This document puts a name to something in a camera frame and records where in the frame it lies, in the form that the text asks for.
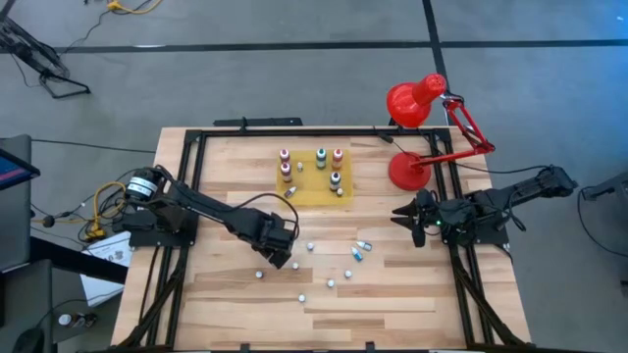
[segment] monitor screen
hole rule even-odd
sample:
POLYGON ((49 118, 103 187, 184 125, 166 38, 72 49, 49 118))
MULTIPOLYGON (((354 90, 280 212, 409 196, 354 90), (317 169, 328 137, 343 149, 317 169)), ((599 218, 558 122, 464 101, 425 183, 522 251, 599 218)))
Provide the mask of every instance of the monitor screen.
POLYGON ((39 170, 0 149, 0 190, 39 176, 39 170))

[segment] wooden tabletop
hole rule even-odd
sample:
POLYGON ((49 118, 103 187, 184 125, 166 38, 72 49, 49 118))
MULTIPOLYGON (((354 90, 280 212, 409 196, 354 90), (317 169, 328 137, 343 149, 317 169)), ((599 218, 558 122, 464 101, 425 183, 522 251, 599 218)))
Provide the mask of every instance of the wooden tabletop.
MULTIPOLYGON (((173 173, 179 169, 184 131, 164 128, 159 140, 155 163, 173 173)), ((454 150, 467 149, 459 131, 451 132, 454 150)), ((395 141, 405 150, 429 154, 422 138, 395 141)), ((363 349, 371 340, 378 348, 464 347, 447 249, 438 236, 415 248, 409 230, 390 221, 391 210, 408 204, 415 194, 398 189, 388 178, 388 162, 398 153, 393 145, 371 136, 209 138, 200 191, 229 204, 274 192, 281 148, 321 147, 351 151, 352 203, 297 207, 300 237, 281 270, 273 269, 221 225, 201 220, 187 262, 177 349, 238 349, 243 342, 252 349, 363 349), (371 252, 363 252, 361 263, 348 251, 356 240, 373 244, 371 252), (311 253, 305 247, 310 241, 316 246, 311 253), (298 271, 291 268, 292 262, 298 262, 298 271), (265 273, 263 279, 255 277, 259 270, 265 273), (345 270, 353 272, 351 279, 344 278, 345 270), (326 286, 330 278, 336 281, 333 288, 326 286), (306 296, 305 303, 298 302, 299 294, 306 296)), ((486 167, 482 156, 460 163, 486 167)), ((453 197, 446 166, 444 172, 453 197)), ((488 174, 467 169, 459 173, 464 192, 491 187, 488 174)), ((436 189, 434 178, 427 188, 436 189)), ((252 206, 292 217, 274 198, 262 198, 252 206)), ((510 260, 491 245, 478 245, 476 250, 487 299, 515 334, 529 340, 510 260)), ((152 248, 142 248, 133 254, 112 344, 123 340, 137 323, 152 253, 152 248)), ((476 340, 481 341, 477 310, 469 302, 476 340)), ((165 339, 169 312, 167 303, 158 342, 165 339)))

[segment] lamp base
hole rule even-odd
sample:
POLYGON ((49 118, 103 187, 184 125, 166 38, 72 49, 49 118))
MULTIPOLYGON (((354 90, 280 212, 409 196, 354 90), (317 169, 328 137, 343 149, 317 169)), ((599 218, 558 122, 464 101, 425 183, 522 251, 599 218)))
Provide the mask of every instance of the lamp base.
POLYGON ((421 157, 414 152, 398 153, 389 163, 389 178, 398 188, 407 191, 416 191, 423 188, 430 177, 432 169, 427 167, 411 167, 411 163, 418 162, 421 157))

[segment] red desk lamp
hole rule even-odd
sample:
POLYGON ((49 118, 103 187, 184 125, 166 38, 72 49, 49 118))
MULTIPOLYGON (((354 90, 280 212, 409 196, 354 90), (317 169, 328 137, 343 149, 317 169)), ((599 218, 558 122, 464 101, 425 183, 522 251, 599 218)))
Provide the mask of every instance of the red desk lamp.
POLYGON ((445 78, 439 74, 429 74, 418 83, 406 82, 396 85, 389 91, 386 103, 391 117, 400 126, 416 128, 428 119, 432 102, 439 96, 443 97, 443 106, 448 116, 458 126, 472 148, 436 157, 421 157, 414 152, 398 153, 389 163, 389 178, 401 189, 414 191, 424 187, 432 176, 432 169, 429 168, 431 164, 495 151, 493 144, 480 132, 464 107, 464 99, 449 93, 446 90, 445 78), (458 108, 470 126, 464 126, 454 114, 458 108))

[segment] concrete floor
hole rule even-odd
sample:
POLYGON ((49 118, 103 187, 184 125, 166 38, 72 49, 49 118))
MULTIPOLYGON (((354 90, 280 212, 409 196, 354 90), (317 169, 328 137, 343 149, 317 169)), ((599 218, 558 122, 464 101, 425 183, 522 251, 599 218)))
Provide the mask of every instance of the concrete floor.
MULTIPOLYGON (((600 0, 433 1, 441 41, 628 38, 628 6, 600 0)), ((67 46, 104 11, 102 2, 22 0, 11 17, 39 40, 67 46)), ((85 45, 214 44, 325 40, 429 40, 418 0, 180 0, 145 16, 104 16, 85 45)), ((497 146, 489 167, 559 165, 581 185, 628 170, 624 103, 627 47, 444 49, 454 92, 497 146)), ((381 125, 395 83, 435 70, 432 50, 69 54, 72 78, 94 94, 54 101, 26 88, 0 55, 1 135, 154 149, 162 126, 210 126, 217 119, 301 117, 307 125, 381 125)), ((25 69, 29 82, 36 75, 25 69)), ((428 125, 445 119, 435 109, 428 125)), ((32 200, 56 212, 151 155, 35 144, 42 177, 32 200)), ((495 187, 529 175, 492 176, 495 187)), ((606 197, 583 205, 592 233, 628 252, 627 225, 606 197)), ((628 261, 600 250, 578 224, 575 196, 516 209, 528 227, 509 228, 515 272, 535 343, 625 352, 628 261)), ((74 236, 72 227, 55 231, 74 236)), ((64 243, 56 238, 51 241, 64 243)), ((117 303, 99 309, 98 328, 60 352, 103 348, 117 303)))

